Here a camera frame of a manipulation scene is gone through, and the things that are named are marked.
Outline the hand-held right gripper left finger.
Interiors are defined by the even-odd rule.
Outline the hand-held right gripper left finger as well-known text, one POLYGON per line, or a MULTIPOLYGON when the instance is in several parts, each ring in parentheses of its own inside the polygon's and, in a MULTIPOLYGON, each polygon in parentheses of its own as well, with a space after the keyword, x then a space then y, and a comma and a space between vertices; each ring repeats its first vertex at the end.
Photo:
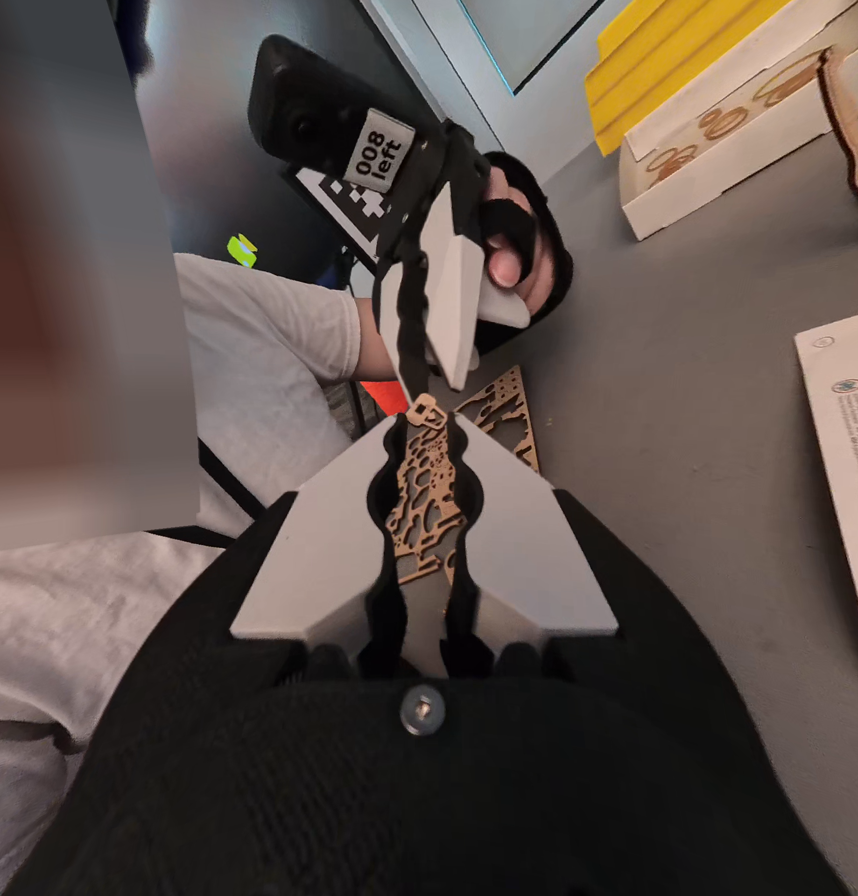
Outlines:
POLYGON ((340 647, 353 659, 370 640, 366 595, 378 581, 385 530, 368 490, 390 460, 386 437, 405 415, 383 420, 298 490, 230 633, 340 647))

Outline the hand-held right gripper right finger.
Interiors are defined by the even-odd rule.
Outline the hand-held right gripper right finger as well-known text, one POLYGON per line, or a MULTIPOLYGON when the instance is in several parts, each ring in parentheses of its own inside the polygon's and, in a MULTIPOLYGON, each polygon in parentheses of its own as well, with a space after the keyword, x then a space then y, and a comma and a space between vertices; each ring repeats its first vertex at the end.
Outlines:
POLYGON ((554 487, 464 416, 448 417, 455 545, 447 647, 500 653, 557 637, 612 636, 618 622, 554 487))

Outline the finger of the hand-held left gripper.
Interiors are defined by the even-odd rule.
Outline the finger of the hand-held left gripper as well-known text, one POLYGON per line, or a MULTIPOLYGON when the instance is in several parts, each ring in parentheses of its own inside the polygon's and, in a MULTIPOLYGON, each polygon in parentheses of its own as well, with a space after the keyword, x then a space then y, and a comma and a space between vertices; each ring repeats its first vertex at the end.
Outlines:
POLYGON ((447 182, 428 211, 419 247, 427 262, 425 336, 448 387, 459 392, 473 354, 485 255, 479 243, 455 231, 454 223, 447 182))
POLYGON ((375 323, 407 408, 428 392, 431 375, 425 351, 425 283, 426 270, 417 261, 390 264, 375 283, 375 323))

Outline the small wooden model mechanism part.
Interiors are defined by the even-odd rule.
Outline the small wooden model mechanism part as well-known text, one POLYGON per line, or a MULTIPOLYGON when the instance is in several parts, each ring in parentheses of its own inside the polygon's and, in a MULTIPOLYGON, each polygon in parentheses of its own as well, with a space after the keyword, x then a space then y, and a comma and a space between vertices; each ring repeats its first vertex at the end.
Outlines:
POLYGON ((406 412, 408 422, 417 428, 434 432, 443 431, 447 425, 447 415, 429 393, 419 395, 406 412))

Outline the person's left forearm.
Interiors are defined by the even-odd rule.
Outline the person's left forearm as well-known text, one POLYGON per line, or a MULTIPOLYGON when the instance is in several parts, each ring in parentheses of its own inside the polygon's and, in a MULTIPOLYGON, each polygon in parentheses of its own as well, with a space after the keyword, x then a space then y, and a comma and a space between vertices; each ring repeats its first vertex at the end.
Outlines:
POLYGON ((398 379, 373 314, 372 300, 355 298, 360 327, 360 347, 353 379, 361 383, 390 383, 398 379))

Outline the laser-cut wooden parts sheet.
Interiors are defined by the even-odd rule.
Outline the laser-cut wooden parts sheet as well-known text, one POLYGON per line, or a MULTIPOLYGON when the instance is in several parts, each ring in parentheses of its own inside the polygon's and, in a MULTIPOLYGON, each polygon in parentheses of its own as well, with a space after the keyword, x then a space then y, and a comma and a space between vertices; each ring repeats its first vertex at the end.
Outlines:
MULTIPOLYGON (((539 472, 535 434, 519 365, 493 380, 456 409, 498 444, 539 472)), ((400 499, 387 519, 399 583, 442 573, 453 581, 455 542, 464 524, 454 499, 454 467, 447 429, 408 423, 406 454, 398 472, 400 499)))

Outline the person's left hand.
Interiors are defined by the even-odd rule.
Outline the person's left hand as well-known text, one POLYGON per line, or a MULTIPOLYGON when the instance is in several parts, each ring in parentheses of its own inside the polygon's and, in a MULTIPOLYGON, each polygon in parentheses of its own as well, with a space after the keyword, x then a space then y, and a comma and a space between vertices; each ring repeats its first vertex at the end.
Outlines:
POLYGON ((523 211, 520 220, 532 218, 531 229, 509 220, 512 227, 486 239, 486 272, 493 285, 518 296, 532 317, 539 315, 556 285, 556 259, 547 232, 537 222, 525 193, 512 185, 504 171, 495 165, 490 168, 485 199, 506 209, 510 218, 516 207, 523 211), (529 230, 534 237, 531 252, 525 240, 529 230))

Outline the red object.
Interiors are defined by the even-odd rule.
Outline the red object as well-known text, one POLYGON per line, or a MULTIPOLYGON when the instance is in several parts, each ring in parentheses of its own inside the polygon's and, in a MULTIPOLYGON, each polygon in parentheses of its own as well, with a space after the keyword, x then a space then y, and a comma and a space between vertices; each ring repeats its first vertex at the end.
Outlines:
POLYGON ((362 381, 359 385, 363 387, 385 416, 390 417, 408 412, 410 404, 397 380, 389 382, 362 381))

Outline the person in white shirt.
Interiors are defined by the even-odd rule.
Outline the person in white shirt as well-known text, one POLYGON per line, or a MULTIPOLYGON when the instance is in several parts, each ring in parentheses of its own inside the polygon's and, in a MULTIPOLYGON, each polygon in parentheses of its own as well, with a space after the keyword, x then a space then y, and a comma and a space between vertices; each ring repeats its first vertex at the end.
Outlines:
MULTIPOLYGON (((263 505, 345 451, 323 385, 353 375, 346 293, 175 255, 199 437, 263 505)), ((138 532, 0 551, 0 893, 68 788, 114 689, 220 555, 138 532)))

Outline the white framed glass panel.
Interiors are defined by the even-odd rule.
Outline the white framed glass panel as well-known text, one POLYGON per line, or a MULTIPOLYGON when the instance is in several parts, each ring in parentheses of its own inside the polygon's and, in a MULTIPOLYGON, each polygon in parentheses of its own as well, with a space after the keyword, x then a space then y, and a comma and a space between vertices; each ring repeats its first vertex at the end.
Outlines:
POLYGON ((402 63, 436 98, 452 81, 478 104, 536 84, 583 89, 617 1, 362 2, 402 63))

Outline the white cardboard box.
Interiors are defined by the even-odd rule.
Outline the white cardboard box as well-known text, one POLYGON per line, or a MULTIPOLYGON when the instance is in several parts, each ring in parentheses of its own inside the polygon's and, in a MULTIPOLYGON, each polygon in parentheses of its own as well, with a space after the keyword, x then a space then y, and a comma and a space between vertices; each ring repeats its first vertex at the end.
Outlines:
POLYGON ((795 51, 771 69, 757 74, 661 139, 659 145, 640 160, 635 160, 629 149, 621 152, 620 202, 637 240, 644 240, 692 214, 830 130, 817 77, 771 108, 751 103, 755 91, 773 74, 801 56, 828 47, 834 47, 845 57, 840 76, 858 108, 858 48, 847 49, 839 39, 828 39, 827 42, 816 42, 813 49, 795 51), (749 108, 750 115, 745 123, 720 140, 705 140, 697 127, 701 116, 714 107, 727 110, 735 106, 749 108), (647 189, 649 175, 644 172, 647 163, 660 151, 690 143, 699 144, 694 161, 659 185, 647 189))

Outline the yellow corrugated board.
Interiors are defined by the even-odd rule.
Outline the yellow corrugated board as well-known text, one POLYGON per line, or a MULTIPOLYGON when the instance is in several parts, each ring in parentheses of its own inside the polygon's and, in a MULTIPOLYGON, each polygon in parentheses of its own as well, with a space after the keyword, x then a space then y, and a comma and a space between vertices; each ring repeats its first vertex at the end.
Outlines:
POLYGON ((639 160, 692 117, 799 49, 855 1, 637 1, 598 36, 585 77, 602 156, 639 160))

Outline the white printed paper sheet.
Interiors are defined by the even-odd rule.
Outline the white printed paper sheet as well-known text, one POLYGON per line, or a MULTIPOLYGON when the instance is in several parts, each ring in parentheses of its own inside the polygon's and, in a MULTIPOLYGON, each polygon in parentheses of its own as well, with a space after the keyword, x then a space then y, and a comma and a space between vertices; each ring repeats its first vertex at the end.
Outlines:
POLYGON ((858 315, 796 334, 795 349, 858 596, 858 315))

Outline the wooden model frame part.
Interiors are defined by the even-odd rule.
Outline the wooden model frame part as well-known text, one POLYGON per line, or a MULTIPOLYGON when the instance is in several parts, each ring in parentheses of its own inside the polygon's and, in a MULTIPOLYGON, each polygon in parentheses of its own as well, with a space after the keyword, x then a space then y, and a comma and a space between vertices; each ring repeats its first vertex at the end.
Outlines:
POLYGON ((820 52, 817 84, 830 128, 846 160, 846 180, 858 203, 858 111, 850 91, 840 76, 845 57, 834 47, 820 52))

